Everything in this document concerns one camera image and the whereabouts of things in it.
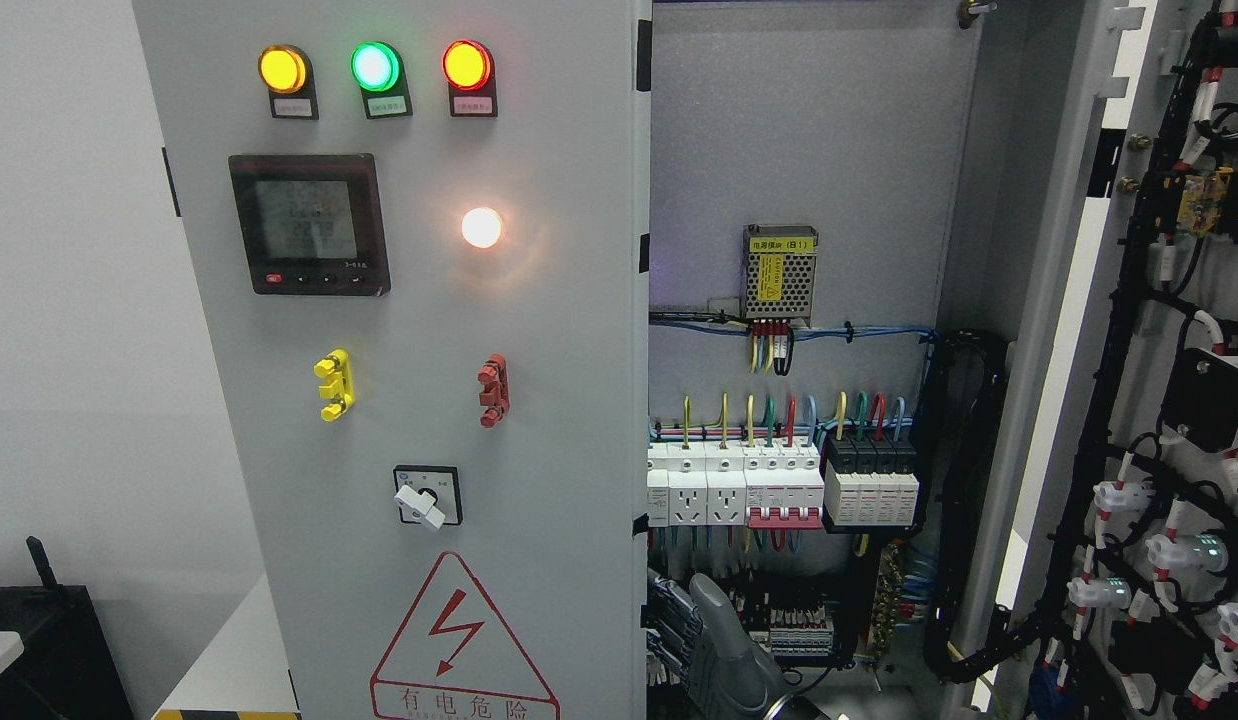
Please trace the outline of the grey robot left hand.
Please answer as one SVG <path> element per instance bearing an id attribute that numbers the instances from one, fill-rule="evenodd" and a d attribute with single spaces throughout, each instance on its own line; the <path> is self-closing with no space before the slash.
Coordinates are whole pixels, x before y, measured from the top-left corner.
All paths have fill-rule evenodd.
<path id="1" fill-rule="evenodd" d="M 647 569 L 646 616 L 647 649 L 678 675 L 706 719 L 780 718 L 789 685 L 711 576 L 693 575 L 685 591 Z"/>

